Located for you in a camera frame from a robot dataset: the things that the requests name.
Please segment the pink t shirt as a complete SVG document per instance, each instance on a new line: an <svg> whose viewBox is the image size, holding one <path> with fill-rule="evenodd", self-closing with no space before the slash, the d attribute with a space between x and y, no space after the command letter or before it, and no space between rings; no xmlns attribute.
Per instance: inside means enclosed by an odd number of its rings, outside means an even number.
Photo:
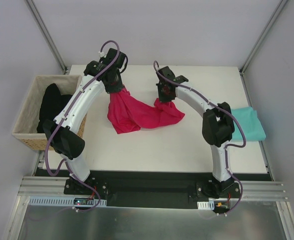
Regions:
<svg viewBox="0 0 294 240"><path fill-rule="evenodd" d="M175 125L185 116L171 101L162 103L156 98L150 106L131 96L125 87L111 93L109 99L107 119L117 134Z"/></svg>

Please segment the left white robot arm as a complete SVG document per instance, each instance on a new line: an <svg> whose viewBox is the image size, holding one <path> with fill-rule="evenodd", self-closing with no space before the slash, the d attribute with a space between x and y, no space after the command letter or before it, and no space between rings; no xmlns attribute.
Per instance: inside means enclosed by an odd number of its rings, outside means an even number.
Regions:
<svg viewBox="0 0 294 240"><path fill-rule="evenodd" d="M117 49L110 48L106 54L101 52L99 61L87 64L79 86L63 110L43 123L46 147L53 148L62 157L72 178L78 179L76 190L83 195L92 191L93 183L88 179L90 169L83 154L85 141L78 135L79 128L102 92L118 93L123 89L121 73L127 64L127 55Z"/></svg>

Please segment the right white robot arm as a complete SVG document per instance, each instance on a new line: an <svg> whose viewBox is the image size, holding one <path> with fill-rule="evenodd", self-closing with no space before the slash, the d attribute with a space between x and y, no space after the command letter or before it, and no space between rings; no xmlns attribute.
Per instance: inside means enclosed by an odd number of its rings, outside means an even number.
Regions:
<svg viewBox="0 0 294 240"><path fill-rule="evenodd" d="M159 82L156 84L160 102L169 103L176 98L187 103L202 117L202 136L210 145L213 171L212 192L217 197L224 197L234 183L229 167L228 144L235 131L228 103L212 103L203 94L197 93L188 84L183 75L175 76L169 66L160 68L157 61L153 63Z"/></svg>

